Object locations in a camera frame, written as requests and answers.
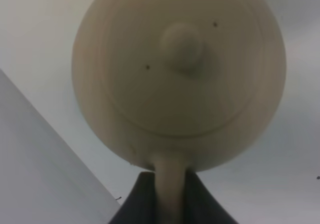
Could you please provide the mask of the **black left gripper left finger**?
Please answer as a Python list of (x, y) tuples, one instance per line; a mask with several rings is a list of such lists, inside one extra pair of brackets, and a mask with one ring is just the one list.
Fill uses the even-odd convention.
[(141, 172), (123, 205), (109, 224), (155, 224), (155, 174)]

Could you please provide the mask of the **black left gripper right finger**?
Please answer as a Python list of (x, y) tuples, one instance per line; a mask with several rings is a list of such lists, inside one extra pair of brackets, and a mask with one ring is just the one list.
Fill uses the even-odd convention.
[(210, 194), (193, 171), (185, 174), (183, 196), (184, 224), (238, 224)]

